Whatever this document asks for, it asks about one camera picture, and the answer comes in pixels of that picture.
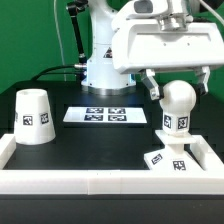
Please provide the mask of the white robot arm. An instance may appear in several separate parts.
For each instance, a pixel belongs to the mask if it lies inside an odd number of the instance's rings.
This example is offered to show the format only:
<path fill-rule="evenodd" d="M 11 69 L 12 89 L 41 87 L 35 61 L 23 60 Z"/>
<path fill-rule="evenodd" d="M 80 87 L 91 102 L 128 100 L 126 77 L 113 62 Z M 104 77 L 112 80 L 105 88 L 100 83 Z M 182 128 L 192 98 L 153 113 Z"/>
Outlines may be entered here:
<path fill-rule="evenodd" d="M 194 9 L 191 0 L 129 0 L 118 11 L 107 0 L 89 0 L 92 55 L 83 88 L 121 95 L 135 88 L 131 76 L 139 74 L 158 100 L 156 73 L 193 71 L 207 93 L 210 71 L 224 65 L 224 40 L 214 23 L 193 20 Z"/>

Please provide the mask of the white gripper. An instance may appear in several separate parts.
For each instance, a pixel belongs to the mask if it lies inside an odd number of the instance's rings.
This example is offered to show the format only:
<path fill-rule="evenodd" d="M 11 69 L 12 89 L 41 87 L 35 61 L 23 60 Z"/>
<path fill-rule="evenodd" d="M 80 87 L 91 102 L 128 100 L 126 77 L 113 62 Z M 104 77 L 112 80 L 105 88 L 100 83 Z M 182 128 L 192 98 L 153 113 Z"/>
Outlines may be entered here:
<path fill-rule="evenodd" d="M 155 20 L 129 20 L 112 38 L 114 68 L 139 73 L 152 100 L 162 93 L 155 72 L 193 70 L 197 93 L 208 93 L 210 67 L 224 65 L 224 41 L 214 23 L 191 23 L 187 31 L 161 31 Z"/>

